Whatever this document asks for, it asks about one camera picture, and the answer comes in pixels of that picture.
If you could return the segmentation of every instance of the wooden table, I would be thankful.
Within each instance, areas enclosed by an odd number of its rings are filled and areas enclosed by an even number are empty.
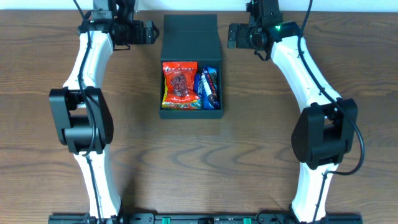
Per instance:
[[[137,18],[162,31],[164,14]],[[303,16],[284,14],[299,24]],[[300,111],[271,61],[227,50],[229,23],[248,17],[218,13],[220,120],[159,119],[162,35],[154,45],[112,55],[103,91],[114,119],[115,181],[128,212],[288,208],[299,176],[290,135]],[[81,171],[57,139],[48,100],[75,63],[80,22],[77,11],[0,13],[0,223],[45,223],[52,213],[89,210]],[[398,222],[398,14],[313,12],[305,36],[325,78],[358,104],[367,147],[356,175],[333,178],[326,210],[360,212],[366,223]],[[358,157],[355,139],[340,170],[352,169]]]

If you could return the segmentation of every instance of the cable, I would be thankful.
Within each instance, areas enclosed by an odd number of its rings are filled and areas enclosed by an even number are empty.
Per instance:
[[[86,13],[86,15],[84,15],[83,11],[81,10],[79,4],[76,2],[76,0],[73,0],[73,2],[75,3],[77,9],[79,10],[79,13],[81,15],[81,17],[83,18],[83,23],[90,17],[90,13]],[[91,120],[91,124],[93,126],[93,134],[91,137],[91,142],[90,145],[88,146],[88,150],[86,152],[86,154],[84,154],[83,156],[86,157],[87,163],[88,163],[88,167],[90,168],[90,174],[91,174],[91,182],[93,183],[93,190],[94,190],[94,195],[95,195],[95,202],[96,202],[96,206],[97,206],[97,212],[98,212],[98,220],[99,223],[102,224],[102,219],[101,219],[101,212],[100,212],[100,201],[98,200],[98,193],[97,193],[97,188],[96,188],[96,181],[95,181],[95,176],[94,176],[94,169],[93,169],[93,165],[91,163],[91,159],[89,157],[89,154],[95,144],[95,136],[96,136],[96,123],[95,123],[95,118],[94,118],[94,113],[93,113],[93,109],[90,105],[90,102],[88,101],[88,97],[86,95],[86,91],[83,89],[83,70],[85,67],[85,63],[87,61],[87,57],[88,54],[90,52],[91,49],[91,37],[90,37],[90,27],[87,26],[87,49],[85,52],[85,55],[83,57],[83,60],[81,61],[81,65],[80,65],[80,69],[79,69],[79,74],[78,74],[78,83],[79,83],[79,89],[80,89],[80,93],[83,97],[83,101],[85,102],[86,108],[87,108],[87,112],[89,114],[89,119]]]
[[[359,158],[359,162],[358,162],[358,164],[356,165],[356,167],[353,170],[351,170],[349,172],[338,172],[338,171],[330,171],[330,170],[328,170],[328,171],[326,171],[323,174],[321,191],[320,191],[320,194],[319,194],[318,203],[315,205],[316,206],[315,214],[314,214],[313,220],[312,220],[312,222],[315,223],[315,220],[317,219],[317,213],[318,213],[318,209],[319,209],[319,206],[320,206],[320,202],[321,202],[321,199],[322,199],[323,189],[325,188],[325,182],[326,182],[326,179],[327,179],[327,175],[328,174],[336,174],[336,175],[352,175],[352,174],[355,174],[361,168],[361,166],[363,164],[363,161],[365,159],[365,145],[364,145],[362,134],[359,131],[359,128],[357,127],[355,122],[351,119],[349,114],[325,91],[325,88],[321,86],[321,84],[319,83],[317,78],[312,73],[312,71],[311,71],[310,67],[308,66],[307,62],[305,61],[305,58],[303,57],[304,52],[301,51],[301,38],[303,37],[304,28],[305,28],[305,25],[307,23],[307,20],[308,20],[308,17],[310,15],[310,12],[311,12],[312,2],[313,2],[313,0],[310,0],[310,3],[308,5],[308,9],[307,9],[307,13],[306,13],[304,21],[303,21],[303,25],[301,26],[301,29],[300,29],[300,34],[298,35],[298,42],[297,42],[298,55],[300,56],[301,61],[304,64],[304,67],[307,69],[308,74],[311,76],[312,80],[314,81],[316,86],[319,88],[320,92],[331,103],[334,104],[334,106],[337,108],[337,110],[340,111],[340,113],[342,113],[344,117],[346,117],[348,119],[350,125],[352,125],[352,127],[355,130],[355,133],[356,133],[356,135],[358,137],[358,140],[359,140],[359,146],[361,148],[361,156]]]

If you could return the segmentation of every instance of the dark green box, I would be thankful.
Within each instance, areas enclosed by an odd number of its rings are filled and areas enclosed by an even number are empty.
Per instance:
[[[204,65],[217,68],[220,110],[162,110],[164,75],[161,75],[160,118],[162,119],[215,119],[223,116],[223,84],[221,81],[221,45],[218,36],[217,15],[165,15],[164,38],[160,62],[198,62],[198,71]]]

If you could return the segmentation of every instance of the snack package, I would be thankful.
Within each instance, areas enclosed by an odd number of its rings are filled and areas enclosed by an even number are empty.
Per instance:
[[[163,63],[165,87],[162,108],[200,109],[198,108],[200,97],[193,91],[197,70],[197,62]]]
[[[217,69],[204,66],[203,73],[195,75],[195,86],[193,90],[202,98],[204,110],[215,110],[220,108],[220,101],[216,94]]]

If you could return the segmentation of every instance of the chips bag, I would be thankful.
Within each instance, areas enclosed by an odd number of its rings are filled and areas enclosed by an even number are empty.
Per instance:
[[[197,70],[197,62],[163,63],[165,86],[162,108],[200,109],[195,106],[200,97],[193,91]]]

